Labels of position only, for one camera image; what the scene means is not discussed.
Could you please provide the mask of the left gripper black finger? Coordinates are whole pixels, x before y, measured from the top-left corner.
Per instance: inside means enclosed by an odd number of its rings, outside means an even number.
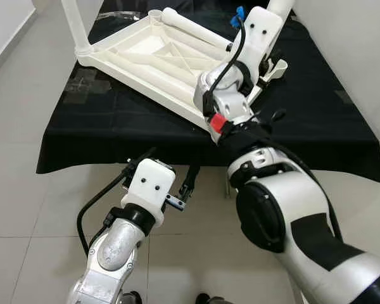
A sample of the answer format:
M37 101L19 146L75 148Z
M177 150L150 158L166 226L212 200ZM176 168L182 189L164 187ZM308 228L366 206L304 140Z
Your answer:
M188 167L184 180L179 188L179 199L187 201L192 197L196 185L196 179L201 171L201 166L191 165Z

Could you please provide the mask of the white plastic children table top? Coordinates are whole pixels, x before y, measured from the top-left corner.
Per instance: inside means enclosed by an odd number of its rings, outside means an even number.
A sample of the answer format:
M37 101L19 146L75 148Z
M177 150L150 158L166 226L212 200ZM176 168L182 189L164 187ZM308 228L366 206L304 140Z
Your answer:
M192 124L220 134L224 124L256 118L253 105L267 87L257 87L249 70L227 49L213 46L162 23L162 10L92 44L78 57L147 96Z

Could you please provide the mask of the black cloth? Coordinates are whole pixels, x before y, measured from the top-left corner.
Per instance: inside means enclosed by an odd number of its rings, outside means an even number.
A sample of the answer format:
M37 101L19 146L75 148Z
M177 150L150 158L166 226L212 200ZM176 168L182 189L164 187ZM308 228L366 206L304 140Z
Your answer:
M89 41L98 42L132 23L123 12L146 14L173 8L222 37L232 39L237 8L269 0L104 0L92 21ZM260 95L273 124L273 140L312 170L349 173L380 182L380 142L350 100L306 26L291 15L275 48L289 63L282 78ZM77 165L124 164L150 148L169 165L226 166L207 132L111 76L111 90L86 104L59 102L42 135L35 171L54 173Z

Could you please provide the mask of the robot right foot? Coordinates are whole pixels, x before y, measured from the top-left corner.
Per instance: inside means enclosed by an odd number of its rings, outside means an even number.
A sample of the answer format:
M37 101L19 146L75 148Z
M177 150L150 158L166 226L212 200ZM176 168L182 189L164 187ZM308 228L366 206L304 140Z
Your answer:
M222 296L210 296L208 293L199 293L194 304L233 304L225 300Z

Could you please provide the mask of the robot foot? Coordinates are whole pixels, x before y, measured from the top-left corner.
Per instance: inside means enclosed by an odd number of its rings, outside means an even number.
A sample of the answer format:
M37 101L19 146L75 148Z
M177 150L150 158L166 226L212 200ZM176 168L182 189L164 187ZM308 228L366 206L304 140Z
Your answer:
M194 304L233 304L225 300L222 296L210 296L208 293L199 293Z
M143 301L140 293L130 291L122 293L117 299L117 304L143 304Z

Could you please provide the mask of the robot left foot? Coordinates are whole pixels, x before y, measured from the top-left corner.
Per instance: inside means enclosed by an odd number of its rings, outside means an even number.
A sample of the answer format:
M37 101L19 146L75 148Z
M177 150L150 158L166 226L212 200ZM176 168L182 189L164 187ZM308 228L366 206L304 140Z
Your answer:
M117 299L117 304L143 304L143 301L140 293L130 291L122 293Z

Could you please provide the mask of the clear tape patch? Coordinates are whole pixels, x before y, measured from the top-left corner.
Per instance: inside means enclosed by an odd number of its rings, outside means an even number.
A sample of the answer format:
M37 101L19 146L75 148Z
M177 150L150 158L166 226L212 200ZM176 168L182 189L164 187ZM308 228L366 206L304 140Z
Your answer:
M111 78L92 67L78 66L72 70L59 102L66 105L84 105L92 96L105 95L111 90Z

